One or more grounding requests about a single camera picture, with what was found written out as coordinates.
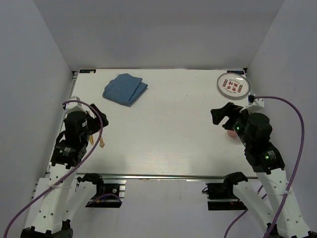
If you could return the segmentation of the white plate red characters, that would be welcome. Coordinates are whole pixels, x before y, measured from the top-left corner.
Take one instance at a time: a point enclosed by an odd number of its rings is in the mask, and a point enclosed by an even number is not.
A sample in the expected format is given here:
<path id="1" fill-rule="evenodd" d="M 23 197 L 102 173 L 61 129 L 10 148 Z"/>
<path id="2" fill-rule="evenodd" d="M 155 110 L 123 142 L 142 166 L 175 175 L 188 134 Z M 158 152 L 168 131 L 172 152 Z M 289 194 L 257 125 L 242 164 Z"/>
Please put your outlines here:
<path id="1" fill-rule="evenodd" d="M 220 75 L 216 85 L 223 96 L 231 99 L 240 99 L 248 96 L 251 89 L 246 77 L 232 72 Z"/>

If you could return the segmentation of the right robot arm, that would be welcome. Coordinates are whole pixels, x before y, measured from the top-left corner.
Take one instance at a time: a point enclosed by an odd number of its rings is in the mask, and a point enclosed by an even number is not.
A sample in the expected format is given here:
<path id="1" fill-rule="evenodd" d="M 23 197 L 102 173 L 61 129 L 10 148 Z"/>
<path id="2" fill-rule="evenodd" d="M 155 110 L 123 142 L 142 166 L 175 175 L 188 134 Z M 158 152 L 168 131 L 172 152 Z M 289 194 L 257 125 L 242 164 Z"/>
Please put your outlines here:
<path id="1" fill-rule="evenodd" d="M 269 204 L 261 199 L 242 172 L 225 177 L 224 193 L 237 197 L 252 213 L 267 238 L 315 238 L 304 221 L 297 199 L 288 185 L 285 164 L 278 149 L 270 142 L 272 127 L 269 118 L 261 113 L 248 113 L 231 102 L 212 109 L 215 125 L 228 117 L 223 128 L 237 133 L 245 147 L 244 154 L 265 190 Z"/>

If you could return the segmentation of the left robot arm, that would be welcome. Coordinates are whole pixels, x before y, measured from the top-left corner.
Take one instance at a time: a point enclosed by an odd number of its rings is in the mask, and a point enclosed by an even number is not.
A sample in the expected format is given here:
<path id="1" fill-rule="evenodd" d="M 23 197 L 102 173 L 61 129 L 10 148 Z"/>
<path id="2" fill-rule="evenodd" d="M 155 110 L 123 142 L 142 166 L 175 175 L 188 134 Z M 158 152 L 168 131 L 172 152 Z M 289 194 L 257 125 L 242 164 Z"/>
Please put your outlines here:
<path id="1" fill-rule="evenodd" d="M 82 105 L 84 102 L 79 100 L 62 104 L 66 112 L 64 130 L 55 141 L 48 188 L 33 199 L 34 202 L 41 199 L 42 204 L 32 225 L 22 230 L 23 238 L 71 238 L 71 221 L 76 212 L 84 208 L 90 198 L 104 194 L 100 175 L 92 173 L 78 178 L 83 187 L 79 188 L 78 195 L 68 198 L 79 167 L 92 153 L 87 151 L 90 136 L 101 134 L 108 126 L 106 115 L 95 104 L 88 105 L 88 111 Z"/>

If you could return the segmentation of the gold fork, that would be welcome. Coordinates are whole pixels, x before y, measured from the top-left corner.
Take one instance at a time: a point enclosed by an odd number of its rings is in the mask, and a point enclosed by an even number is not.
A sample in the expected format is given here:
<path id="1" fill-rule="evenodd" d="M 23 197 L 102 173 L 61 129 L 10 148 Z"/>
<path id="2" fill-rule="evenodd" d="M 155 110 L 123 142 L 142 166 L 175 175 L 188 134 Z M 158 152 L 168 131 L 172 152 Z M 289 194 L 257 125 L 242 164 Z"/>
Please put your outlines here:
<path id="1" fill-rule="evenodd" d="M 100 146 L 101 148 L 104 148 L 105 143 L 104 143 L 104 140 L 103 140 L 103 137 L 102 137 L 102 131 L 101 131 L 101 130 L 99 130 L 99 136 L 100 136 L 99 146 Z"/>

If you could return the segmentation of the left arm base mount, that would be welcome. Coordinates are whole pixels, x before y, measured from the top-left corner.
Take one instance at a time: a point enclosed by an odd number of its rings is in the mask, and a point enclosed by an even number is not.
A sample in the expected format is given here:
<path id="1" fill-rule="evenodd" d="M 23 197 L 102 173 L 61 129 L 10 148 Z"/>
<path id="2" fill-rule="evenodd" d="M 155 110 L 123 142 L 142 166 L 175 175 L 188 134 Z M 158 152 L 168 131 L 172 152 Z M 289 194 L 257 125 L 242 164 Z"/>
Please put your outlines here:
<path id="1" fill-rule="evenodd" d="M 120 208 L 124 199 L 125 183 L 125 180 L 105 179 L 86 207 Z"/>

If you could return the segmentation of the gold knife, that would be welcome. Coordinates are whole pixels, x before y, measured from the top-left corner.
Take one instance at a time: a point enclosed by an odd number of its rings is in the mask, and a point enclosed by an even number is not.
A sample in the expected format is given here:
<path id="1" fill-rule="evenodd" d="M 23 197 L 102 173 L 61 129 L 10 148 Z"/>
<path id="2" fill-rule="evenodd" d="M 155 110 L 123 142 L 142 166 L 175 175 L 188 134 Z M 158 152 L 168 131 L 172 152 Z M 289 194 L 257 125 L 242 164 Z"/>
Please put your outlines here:
<path id="1" fill-rule="evenodd" d="M 93 138 L 92 135 L 90 135 L 90 144 L 91 144 L 91 145 L 94 145 L 94 138 Z"/>

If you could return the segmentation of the blue cloth placemat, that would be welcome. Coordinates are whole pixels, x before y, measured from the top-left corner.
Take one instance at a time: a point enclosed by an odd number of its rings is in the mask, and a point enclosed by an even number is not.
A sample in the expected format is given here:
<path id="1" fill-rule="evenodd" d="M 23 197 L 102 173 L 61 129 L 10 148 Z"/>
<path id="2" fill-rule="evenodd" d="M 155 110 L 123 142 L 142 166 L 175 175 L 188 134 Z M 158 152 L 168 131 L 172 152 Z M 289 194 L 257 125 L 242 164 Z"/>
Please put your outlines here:
<path id="1" fill-rule="evenodd" d="M 130 107 L 146 91 L 148 85 L 142 78 L 128 73 L 120 74 L 105 87 L 103 98 Z"/>

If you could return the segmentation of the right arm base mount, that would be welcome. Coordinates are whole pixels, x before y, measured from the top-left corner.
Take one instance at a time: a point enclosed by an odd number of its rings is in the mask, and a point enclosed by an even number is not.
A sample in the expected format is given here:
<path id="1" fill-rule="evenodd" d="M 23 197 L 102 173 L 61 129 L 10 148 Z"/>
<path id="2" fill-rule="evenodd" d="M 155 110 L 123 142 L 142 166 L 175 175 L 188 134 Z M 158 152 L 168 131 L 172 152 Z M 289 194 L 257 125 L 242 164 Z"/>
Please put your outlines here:
<path id="1" fill-rule="evenodd" d="M 207 183 L 202 190 L 207 195 L 209 211 L 239 211 L 246 206 L 235 195 L 230 195 L 223 183 Z"/>

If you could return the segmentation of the pink plastic cup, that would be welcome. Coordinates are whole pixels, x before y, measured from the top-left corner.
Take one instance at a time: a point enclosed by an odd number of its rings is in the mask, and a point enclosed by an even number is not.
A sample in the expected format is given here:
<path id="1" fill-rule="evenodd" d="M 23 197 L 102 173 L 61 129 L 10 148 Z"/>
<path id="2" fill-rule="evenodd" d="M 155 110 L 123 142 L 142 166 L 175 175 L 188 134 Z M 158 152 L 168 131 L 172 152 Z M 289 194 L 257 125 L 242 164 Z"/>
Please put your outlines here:
<path id="1" fill-rule="evenodd" d="M 232 138 L 235 138 L 235 137 L 238 136 L 237 133 L 236 133 L 235 131 L 232 131 L 232 130 L 228 130 L 228 131 L 227 131 L 227 134 L 228 134 L 230 137 L 232 137 Z"/>

